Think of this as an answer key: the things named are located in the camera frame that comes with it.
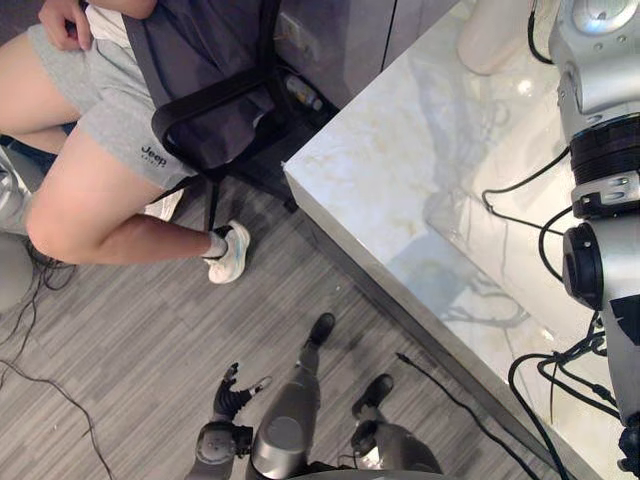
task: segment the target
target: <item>gray shorts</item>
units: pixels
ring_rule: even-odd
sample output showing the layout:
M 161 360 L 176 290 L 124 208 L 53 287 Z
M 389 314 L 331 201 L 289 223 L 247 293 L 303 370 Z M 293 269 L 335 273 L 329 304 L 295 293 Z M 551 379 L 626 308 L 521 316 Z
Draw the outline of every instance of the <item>gray shorts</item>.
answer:
M 155 106 L 132 50 L 94 39 L 87 52 L 60 51 L 42 25 L 28 35 L 55 86 L 81 113 L 78 125 L 100 146 L 165 190 L 195 175 L 153 134 Z

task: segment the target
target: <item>jeep logo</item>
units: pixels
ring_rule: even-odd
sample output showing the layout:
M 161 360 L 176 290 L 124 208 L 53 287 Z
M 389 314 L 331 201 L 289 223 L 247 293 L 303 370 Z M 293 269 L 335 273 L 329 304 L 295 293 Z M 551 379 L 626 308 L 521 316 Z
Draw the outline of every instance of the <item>jeep logo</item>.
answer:
M 142 158 L 144 158 L 147 162 L 155 164 L 157 167 L 163 167 L 167 164 L 167 161 L 154 152 L 151 147 L 142 147 Z

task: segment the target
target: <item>dark gray jacket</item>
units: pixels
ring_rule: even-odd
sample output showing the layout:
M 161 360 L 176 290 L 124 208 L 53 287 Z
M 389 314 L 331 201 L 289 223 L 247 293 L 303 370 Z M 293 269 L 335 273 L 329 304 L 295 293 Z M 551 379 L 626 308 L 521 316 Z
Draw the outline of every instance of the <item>dark gray jacket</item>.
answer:
M 255 66 L 261 0 L 159 0 L 145 20 L 125 16 L 134 54 L 159 107 Z M 204 168 L 233 160 L 254 138 L 253 122 L 271 108 L 250 94 L 172 130 Z

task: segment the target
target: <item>white marble countertop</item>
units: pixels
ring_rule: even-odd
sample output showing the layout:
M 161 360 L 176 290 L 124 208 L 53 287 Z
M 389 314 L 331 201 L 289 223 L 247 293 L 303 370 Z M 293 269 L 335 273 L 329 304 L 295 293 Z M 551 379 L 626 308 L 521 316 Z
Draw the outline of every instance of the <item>white marble countertop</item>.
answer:
M 470 8 L 454 7 L 286 173 L 306 213 L 532 429 L 506 385 L 509 366 L 525 353 L 565 350 L 584 336 L 590 313 L 544 269 L 537 231 L 491 217 L 479 193 L 515 183 L 563 150 L 558 74 L 524 47 L 500 74 L 465 69 L 455 45 Z M 544 223 L 570 204 L 572 186 L 567 159 L 492 200 L 499 211 Z M 551 237 L 559 269 L 561 239 Z M 606 360 L 589 357 L 572 369 L 610 388 Z M 518 385 L 550 424 L 549 383 L 535 364 L 522 369 Z M 615 419 L 556 389 L 551 428 L 575 453 L 561 451 L 577 453 L 600 477 L 631 478 L 616 466 Z

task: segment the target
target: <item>hand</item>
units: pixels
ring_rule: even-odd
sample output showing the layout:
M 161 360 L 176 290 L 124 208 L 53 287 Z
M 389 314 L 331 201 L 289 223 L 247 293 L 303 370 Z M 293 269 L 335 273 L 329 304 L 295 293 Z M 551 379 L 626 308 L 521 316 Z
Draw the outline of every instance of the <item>hand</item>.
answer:
M 246 390 L 232 392 L 231 387 L 236 383 L 237 374 L 238 364 L 234 363 L 229 367 L 222 383 L 220 383 L 220 387 L 218 387 L 216 398 L 213 402 L 213 414 L 216 419 L 224 418 L 229 422 L 233 422 L 242 407 L 271 384 L 271 377 L 265 377 Z
M 59 50 L 89 50 L 91 30 L 78 0 L 45 0 L 38 18 L 49 41 Z M 67 30 L 67 23 L 75 25 Z

